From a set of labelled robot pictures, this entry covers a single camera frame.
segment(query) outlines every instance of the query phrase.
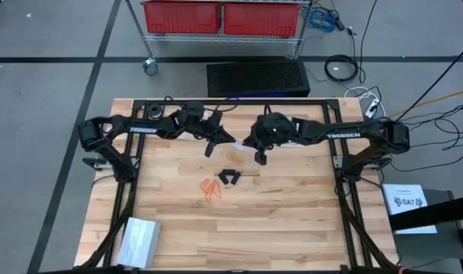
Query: black rubber mat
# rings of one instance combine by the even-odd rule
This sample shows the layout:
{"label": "black rubber mat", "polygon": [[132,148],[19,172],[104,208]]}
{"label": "black rubber mat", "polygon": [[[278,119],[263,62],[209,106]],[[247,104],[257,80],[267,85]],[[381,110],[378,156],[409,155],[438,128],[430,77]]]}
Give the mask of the black rubber mat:
{"label": "black rubber mat", "polygon": [[307,97],[308,77],[298,60],[207,65],[208,97]]}

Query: wooden tabletop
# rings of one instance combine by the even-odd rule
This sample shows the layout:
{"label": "wooden tabletop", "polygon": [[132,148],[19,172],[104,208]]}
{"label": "wooden tabletop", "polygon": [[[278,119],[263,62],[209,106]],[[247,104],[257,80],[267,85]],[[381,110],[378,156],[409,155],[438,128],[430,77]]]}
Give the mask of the wooden tabletop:
{"label": "wooden tabletop", "polygon": [[[362,119],[357,99],[339,101],[344,122]],[[111,115],[130,116],[132,105],[132,99],[116,99]],[[175,109],[167,106],[166,115]],[[324,122],[320,106],[273,105],[272,111]],[[222,124],[243,140],[262,112],[263,106],[241,105],[225,113]],[[125,141],[123,134],[113,145],[123,151]],[[348,145],[355,154],[369,142],[354,139]],[[327,142],[274,148],[267,152],[266,166],[254,162],[252,148],[218,145],[206,158],[205,147],[204,141],[145,137],[133,213],[162,224],[152,269],[338,270],[340,264],[349,265]],[[222,197],[207,202],[200,183],[219,181],[224,168],[242,175],[235,186],[221,184]],[[97,172],[96,178],[109,174],[110,170]],[[373,170],[365,169],[362,176],[378,182]],[[362,181],[357,188],[366,230],[397,262],[382,192]],[[86,261],[108,232],[116,189],[112,177],[94,185],[75,265]],[[359,239],[353,235],[362,265]],[[115,243],[113,264],[120,239]]]}

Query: gray floor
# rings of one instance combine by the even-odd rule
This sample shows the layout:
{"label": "gray floor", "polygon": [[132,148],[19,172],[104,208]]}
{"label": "gray floor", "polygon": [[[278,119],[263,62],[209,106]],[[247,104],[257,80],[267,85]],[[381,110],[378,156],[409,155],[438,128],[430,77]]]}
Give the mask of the gray floor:
{"label": "gray floor", "polygon": [[[334,0],[346,26],[356,36],[356,53],[373,0]],[[142,19],[139,1],[133,1]],[[323,6],[330,2],[321,0]],[[0,57],[95,57],[113,1],[7,0],[0,5]],[[307,30],[306,37],[321,35]],[[291,46],[273,44],[155,43],[157,57],[284,56]],[[364,44],[364,56],[456,56],[463,50],[462,0],[379,1]],[[344,32],[311,38],[303,56],[330,56],[353,51]],[[129,13],[122,2],[105,56],[145,56]],[[443,72],[448,63],[366,62],[366,87],[378,85],[387,113],[407,107]],[[0,273],[27,271],[56,184],[93,63],[0,63]],[[325,79],[323,62],[308,62],[318,79]],[[345,89],[310,77],[311,97],[341,97]],[[358,80],[348,87],[358,86]],[[426,99],[463,89],[463,62],[439,82]],[[115,97],[205,97],[206,63],[162,63],[153,77],[137,62],[103,63],[87,117],[107,115]],[[452,97],[413,111],[446,111],[463,103]],[[463,116],[452,117],[463,129]],[[426,125],[412,133],[412,144],[453,138]],[[396,156],[401,169],[438,164],[463,155],[462,148],[413,148]],[[77,148],[41,270],[72,267],[94,176],[81,162]],[[386,183],[420,183],[463,196],[463,161],[447,167],[401,173],[385,169]],[[435,258],[403,257],[415,266]],[[461,272],[454,260],[423,269]]]}

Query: caster wheel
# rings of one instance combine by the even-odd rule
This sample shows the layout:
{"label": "caster wheel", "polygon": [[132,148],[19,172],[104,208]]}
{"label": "caster wheel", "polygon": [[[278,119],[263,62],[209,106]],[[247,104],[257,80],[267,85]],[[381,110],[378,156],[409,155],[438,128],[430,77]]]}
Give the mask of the caster wheel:
{"label": "caster wheel", "polygon": [[158,71],[158,66],[155,60],[145,60],[142,64],[143,71],[148,75],[152,76]]}

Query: red bin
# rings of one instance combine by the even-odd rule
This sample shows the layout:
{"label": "red bin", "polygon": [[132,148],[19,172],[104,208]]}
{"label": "red bin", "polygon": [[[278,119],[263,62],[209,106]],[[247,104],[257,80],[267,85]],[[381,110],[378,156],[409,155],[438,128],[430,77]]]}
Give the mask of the red bin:
{"label": "red bin", "polygon": [[225,33],[293,37],[299,7],[288,3],[225,4]]}
{"label": "red bin", "polygon": [[142,5],[149,33],[218,33],[218,3],[150,1]]}

